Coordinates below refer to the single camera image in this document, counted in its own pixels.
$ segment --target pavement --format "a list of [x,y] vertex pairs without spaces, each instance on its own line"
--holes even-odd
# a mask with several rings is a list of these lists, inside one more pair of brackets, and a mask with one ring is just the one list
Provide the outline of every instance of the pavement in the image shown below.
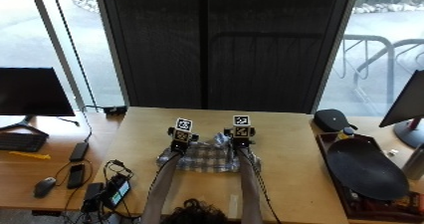
[[[124,100],[101,16],[77,7],[72,0],[61,0],[61,6],[97,105],[120,106]],[[423,24],[424,12],[352,14],[346,34],[383,36],[393,43],[403,39],[424,38]],[[383,48],[378,43],[370,43],[368,46],[372,52]],[[67,80],[33,0],[0,0],[0,48],[0,66],[52,66],[60,71],[61,81]],[[363,46],[352,49],[347,56],[350,65],[344,66],[339,49],[319,110],[339,109],[347,115],[386,114],[391,104],[386,99],[384,57],[360,74],[360,89],[352,83],[354,68],[363,63],[364,54]],[[420,69],[413,61],[416,54],[411,52],[400,59],[409,70]],[[424,69],[424,56],[419,62]],[[396,66],[396,94],[401,91],[409,76],[411,72]],[[68,83],[64,83],[64,89],[72,97]]]

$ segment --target gray fabric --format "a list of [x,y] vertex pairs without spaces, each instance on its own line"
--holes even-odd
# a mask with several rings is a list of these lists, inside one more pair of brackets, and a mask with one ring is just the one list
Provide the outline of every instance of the gray fabric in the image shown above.
[[[162,166],[170,159],[172,148],[168,147],[158,156],[157,165]],[[261,171],[261,159],[249,153],[249,158]],[[213,140],[206,142],[191,142],[186,155],[177,164],[178,170],[195,172],[238,172],[238,157],[231,151],[229,138],[218,133]]]

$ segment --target computer monitor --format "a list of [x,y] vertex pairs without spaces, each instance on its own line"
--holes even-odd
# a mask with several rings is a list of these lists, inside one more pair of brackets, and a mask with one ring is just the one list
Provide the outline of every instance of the computer monitor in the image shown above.
[[380,127],[395,123],[393,131],[400,140],[411,147],[424,143],[424,71],[415,71]]
[[35,115],[74,116],[53,68],[0,68],[0,115],[25,116],[0,130],[25,127],[47,135],[29,125]]

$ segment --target wooden table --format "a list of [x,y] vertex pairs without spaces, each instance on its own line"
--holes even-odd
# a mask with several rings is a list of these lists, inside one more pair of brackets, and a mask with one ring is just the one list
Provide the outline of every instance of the wooden table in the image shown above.
[[[271,206],[281,221],[288,223],[347,223],[331,178],[310,129],[310,116],[300,113],[199,111],[130,108],[104,164],[118,159],[136,172],[133,190],[125,201],[132,214],[141,214],[158,167],[156,160],[170,145],[168,129],[177,118],[194,121],[193,132],[210,140],[231,127],[234,115],[250,115],[255,128],[253,152],[262,159],[262,178]],[[105,181],[100,171],[96,181]],[[164,207],[170,214],[189,198],[218,207],[230,219],[239,219],[242,196],[238,173],[177,171]],[[263,197],[263,220],[274,222]]]
[[[33,157],[9,154],[9,151],[0,151],[0,207],[19,208],[32,210],[57,210],[63,211],[68,200],[68,210],[80,210],[85,187],[73,195],[74,190],[67,189],[67,180],[64,184],[51,191],[43,199],[33,197],[35,184],[49,176],[55,176],[60,168],[69,162],[69,155],[77,142],[81,142],[88,134],[89,127],[84,116],[76,112],[76,120],[80,126],[73,123],[59,120],[56,117],[39,116],[32,120],[32,125],[49,133],[49,138],[37,153],[49,154],[52,159],[37,159]],[[93,134],[89,139],[90,147],[86,158],[93,162],[93,173],[97,173],[101,161],[108,151],[109,144],[114,138],[120,127],[122,116],[105,116],[104,113],[88,113],[89,124],[93,128]],[[21,116],[0,116],[0,126],[12,124],[23,119]],[[59,182],[65,179],[69,167],[59,175]]]
[[[378,116],[350,116],[348,122],[359,127],[356,133],[372,136],[376,140],[383,152],[389,152],[392,149],[397,151],[393,156],[388,156],[391,161],[403,167],[405,161],[408,160],[413,148],[409,147],[403,141],[396,137],[392,125],[386,127],[379,127],[383,117]],[[320,129],[316,127],[314,122],[310,120],[310,125],[314,133],[322,133]],[[424,178],[417,181],[409,181],[409,187],[412,191],[424,193]],[[379,223],[379,224],[395,224],[395,222],[383,221],[362,221],[362,220],[348,220],[350,223]]]

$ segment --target wooden tray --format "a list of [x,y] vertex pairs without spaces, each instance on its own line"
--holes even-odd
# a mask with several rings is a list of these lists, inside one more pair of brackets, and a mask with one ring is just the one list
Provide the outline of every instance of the wooden tray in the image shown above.
[[[379,144],[371,136],[355,134],[355,137],[370,141],[371,144],[380,149]],[[323,159],[326,161],[326,165],[327,150],[331,144],[334,143],[335,139],[336,133],[323,133],[316,135],[316,142]],[[421,223],[424,221],[423,215],[411,213],[400,209],[392,201],[375,200],[360,195],[359,193],[355,193],[348,187],[343,186],[340,181],[335,178],[328,165],[327,169],[348,219],[408,223]]]

